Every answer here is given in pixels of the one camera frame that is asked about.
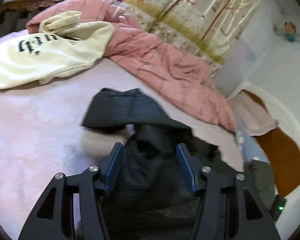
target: pink quilt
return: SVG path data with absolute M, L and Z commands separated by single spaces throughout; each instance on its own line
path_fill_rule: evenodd
M 142 31 L 114 0 L 67 0 L 31 19 L 26 28 L 36 33 L 42 20 L 61 12 L 82 12 L 81 22 L 108 21 L 116 28 L 104 54 L 137 76 L 182 111 L 207 123 L 234 131 L 235 119 L 226 99 L 210 78 L 209 66 L 156 35 Z

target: light pink fitted sheet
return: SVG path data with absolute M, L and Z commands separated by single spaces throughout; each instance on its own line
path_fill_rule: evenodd
M 56 173 L 81 173 L 107 155 L 115 142 L 124 143 L 129 137 L 126 132 L 103 135 L 80 126 L 91 98 L 103 87 L 141 88 L 171 118 L 193 127 L 199 138 L 219 145 L 223 160 L 242 171 L 242 157 L 231 133 L 185 114 L 104 58 L 70 78 L 0 91 L 0 224 L 13 240 L 18 239 L 28 214 Z

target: metal screw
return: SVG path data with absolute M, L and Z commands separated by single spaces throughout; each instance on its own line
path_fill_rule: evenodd
M 91 172 L 96 172 L 97 170 L 99 170 L 99 167 L 98 167 L 98 166 L 91 166 L 91 167 L 89 168 L 89 171 L 91 171 Z
M 63 178 L 63 173 L 57 173 L 55 176 L 54 176 L 56 179 L 62 179 Z
M 244 180 L 244 175 L 241 174 L 241 173 L 239 173 L 239 174 L 237 174 L 236 178 L 237 178 L 238 180 Z
M 209 173 L 209 172 L 211 171 L 211 168 L 208 167 L 208 166 L 204 166 L 204 167 L 202 167 L 201 170 L 202 170 L 203 172 L 205 172 L 205 173 Z

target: wooden furniture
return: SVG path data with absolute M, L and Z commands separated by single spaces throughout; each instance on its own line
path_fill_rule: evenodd
M 16 11 L 21 9 L 26 9 L 29 12 L 32 12 L 39 8 L 50 7 L 59 2 L 62 2 L 62 0 L 13 0 L 2 3 L 0 14 L 5 11 Z

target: black cloth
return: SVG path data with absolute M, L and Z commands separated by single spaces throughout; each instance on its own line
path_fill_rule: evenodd
M 245 163 L 244 171 L 250 174 L 260 199 L 268 210 L 275 199 L 274 173 L 269 163 L 252 160 Z
M 105 133 L 127 124 L 134 125 L 135 134 L 124 146 L 115 188 L 102 202 L 111 239 L 168 239 L 167 234 L 188 239 L 198 200 L 186 190 L 177 145 L 185 143 L 191 155 L 219 174 L 235 176 L 237 171 L 221 160 L 217 146 L 193 136 L 189 126 L 168 117 L 138 89 L 102 89 L 82 123 Z

